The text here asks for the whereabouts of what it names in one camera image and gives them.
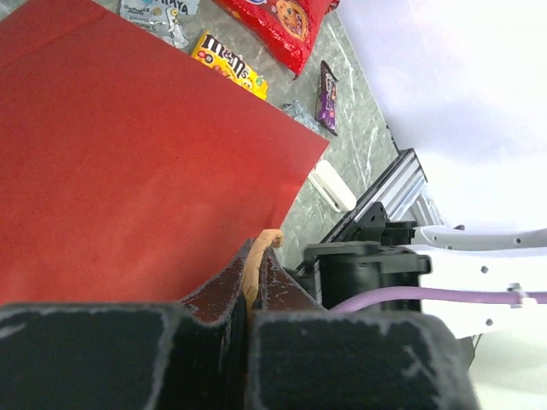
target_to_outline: gray marble surface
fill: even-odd
[[[120,0],[96,1],[119,12]],[[0,0],[0,20],[24,2]],[[190,38],[189,50],[200,32],[208,29],[230,50],[241,55],[267,80],[268,102],[277,108],[297,99],[313,113],[319,91],[320,63],[327,61],[339,80],[338,137],[322,133],[330,141],[324,159],[331,162],[357,198],[397,157],[391,134],[336,13],[325,17],[314,52],[298,79],[274,60],[251,32],[212,0],[201,0],[197,15],[187,19],[184,29]],[[333,212],[306,181],[281,227],[286,242],[278,253],[280,261],[286,267],[296,267],[302,260],[303,248],[309,243],[318,243],[343,217],[344,214]]]

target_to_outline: red mat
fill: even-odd
[[[80,0],[0,23],[0,141],[0,302],[181,298],[279,227],[327,144]]]

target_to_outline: red package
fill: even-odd
[[[323,16],[339,0],[215,0],[241,20],[280,62],[299,75],[314,48]]]

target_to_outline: purple cable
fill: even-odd
[[[538,304],[547,304],[547,292],[528,293],[538,301]],[[521,303],[521,295],[518,292],[473,292],[467,290],[445,290],[418,288],[412,286],[393,286],[370,290],[344,301],[331,309],[331,312],[351,313],[366,308],[376,303],[400,301],[400,300],[433,300],[464,303],[486,303],[495,305],[516,305]]]

